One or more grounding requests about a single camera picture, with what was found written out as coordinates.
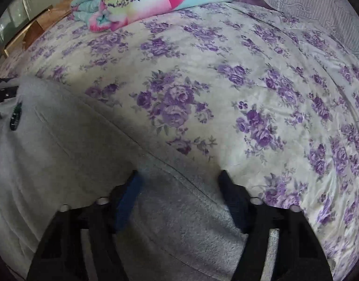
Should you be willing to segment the grey fleece pants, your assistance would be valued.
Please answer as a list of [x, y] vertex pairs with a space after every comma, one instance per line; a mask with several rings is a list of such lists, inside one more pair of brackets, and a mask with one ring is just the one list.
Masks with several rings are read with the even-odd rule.
[[225, 169], [246, 175], [242, 149], [217, 140], [212, 159], [192, 159], [92, 99], [38, 78], [15, 79], [0, 103], [0, 256], [27, 280], [56, 212], [90, 206], [124, 184], [143, 182], [115, 238], [128, 280], [230, 280], [246, 236], [218, 187]]

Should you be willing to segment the purple floral bedsheet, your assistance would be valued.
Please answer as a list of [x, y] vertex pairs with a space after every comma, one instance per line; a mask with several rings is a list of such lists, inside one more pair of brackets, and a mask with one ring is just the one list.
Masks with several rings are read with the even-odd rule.
[[313, 22], [243, 3], [100, 34], [65, 18], [0, 78], [60, 84], [192, 159], [235, 142], [250, 172], [233, 181], [270, 206], [300, 206], [335, 280], [356, 266], [359, 62]]

